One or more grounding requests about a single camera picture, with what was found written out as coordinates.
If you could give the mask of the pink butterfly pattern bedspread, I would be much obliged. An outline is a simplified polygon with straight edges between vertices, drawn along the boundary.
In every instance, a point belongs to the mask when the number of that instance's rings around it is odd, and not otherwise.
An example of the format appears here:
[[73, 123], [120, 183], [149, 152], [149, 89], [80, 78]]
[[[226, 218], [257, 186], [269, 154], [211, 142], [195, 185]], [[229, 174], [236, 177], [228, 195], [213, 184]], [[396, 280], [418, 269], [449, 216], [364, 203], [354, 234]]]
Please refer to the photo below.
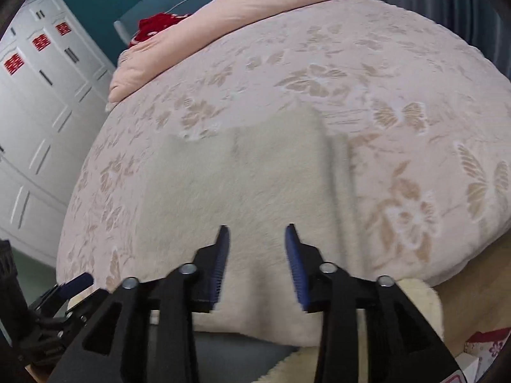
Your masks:
[[119, 103], [83, 163], [56, 278], [114, 285], [133, 261], [146, 161], [296, 106], [353, 149], [371, 266], [439, 284], [510, 227], [510, 82], [443, 26], [332, 0], [239, 29]]

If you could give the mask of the white wardrobe with red stickers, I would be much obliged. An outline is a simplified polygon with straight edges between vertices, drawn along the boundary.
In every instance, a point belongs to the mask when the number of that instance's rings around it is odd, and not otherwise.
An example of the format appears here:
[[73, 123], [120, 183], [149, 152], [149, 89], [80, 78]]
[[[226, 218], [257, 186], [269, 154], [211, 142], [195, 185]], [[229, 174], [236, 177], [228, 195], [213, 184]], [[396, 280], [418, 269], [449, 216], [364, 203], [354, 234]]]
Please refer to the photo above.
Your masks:
[[63, 0], [26, 0], [1, 40], [1, 236], [54, 266], [113, 64]]

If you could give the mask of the cream sweater with black hearts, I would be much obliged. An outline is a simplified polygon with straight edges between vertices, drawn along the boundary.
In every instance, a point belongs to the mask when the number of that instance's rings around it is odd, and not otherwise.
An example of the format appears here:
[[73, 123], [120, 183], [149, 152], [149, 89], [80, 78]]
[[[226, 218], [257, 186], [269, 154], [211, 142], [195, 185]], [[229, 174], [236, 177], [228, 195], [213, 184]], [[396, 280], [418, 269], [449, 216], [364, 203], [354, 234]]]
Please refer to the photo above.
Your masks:
[[166, 137], [152, 159], [135, 228], [133, 273], [163, 278], [230, 229], [220, 299], [197, 328], [298, 347], [320, 342], [321, 317], [294, 291], [285, 230], [360, 275], [347, 137], [331, 136], [309, 106], [248, 127], [186, 141]]

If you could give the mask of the red garment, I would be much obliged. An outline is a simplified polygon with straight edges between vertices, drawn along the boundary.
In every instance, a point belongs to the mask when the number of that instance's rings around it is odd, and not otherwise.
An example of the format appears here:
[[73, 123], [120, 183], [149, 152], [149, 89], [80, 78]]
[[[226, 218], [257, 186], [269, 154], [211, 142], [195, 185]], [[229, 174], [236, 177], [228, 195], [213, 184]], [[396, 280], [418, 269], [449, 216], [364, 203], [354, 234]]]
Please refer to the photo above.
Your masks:
[[177, 15], [158, 13], [154, 16], [141, 19], [139, 21], [138, 30], [130, 39], [128, 47], [130, 48], [138, 45], [143, 41], [147, 41], [154, 35], [157, 35], [159, 32], [180, 23], [189, 16], [190, 14]]

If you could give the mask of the red floral white box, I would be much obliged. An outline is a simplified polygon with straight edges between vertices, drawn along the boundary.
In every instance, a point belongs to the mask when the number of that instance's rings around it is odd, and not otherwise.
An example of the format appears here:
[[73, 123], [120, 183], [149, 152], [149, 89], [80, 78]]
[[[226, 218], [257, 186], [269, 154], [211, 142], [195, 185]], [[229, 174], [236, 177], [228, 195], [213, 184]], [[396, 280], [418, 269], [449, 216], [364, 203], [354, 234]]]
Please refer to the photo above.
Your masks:
[[455, 358], [469, 383], [479, 382], [483, 375], [495, 365], [510, 339], [510, 328], [480, 332], [465, 341], [463, 351]]

